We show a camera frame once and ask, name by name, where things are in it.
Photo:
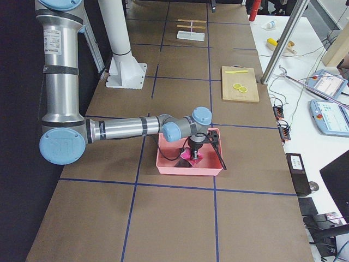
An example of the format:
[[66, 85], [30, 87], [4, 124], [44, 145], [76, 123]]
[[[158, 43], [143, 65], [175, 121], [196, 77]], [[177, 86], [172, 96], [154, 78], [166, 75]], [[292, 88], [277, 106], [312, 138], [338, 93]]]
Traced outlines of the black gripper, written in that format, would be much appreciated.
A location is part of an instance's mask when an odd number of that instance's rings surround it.
[[188, 145], [190, 148], [191, 159], [198, 159], [198, 151], [204, 144], [204, 135], [192, 135], [188, 140]]
[[213, 13], [216, 12], [216, 0], [209, 0], [208, 2], [209, 2], [211, 11]]

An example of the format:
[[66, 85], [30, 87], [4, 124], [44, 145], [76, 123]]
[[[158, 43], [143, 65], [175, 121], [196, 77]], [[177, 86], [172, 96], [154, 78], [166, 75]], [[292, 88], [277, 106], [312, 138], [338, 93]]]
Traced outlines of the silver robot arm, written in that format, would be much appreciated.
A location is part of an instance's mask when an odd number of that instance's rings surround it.
[[98, 69], [103, 68], [99, 48], [83, 1], [36, 1], [35, 15], [43, 26], [47, 114], [42, 119], [41, 155], [66, 165], [78, 160], [86, 145], [161, 133], [166, 141], [187, 139], [200, 148], [212, 121], [209, 109], [199, 106], [177, 119], [168, 114], [107, 121], [85, 119], [79, 112], [78, 34], [83, 32]]

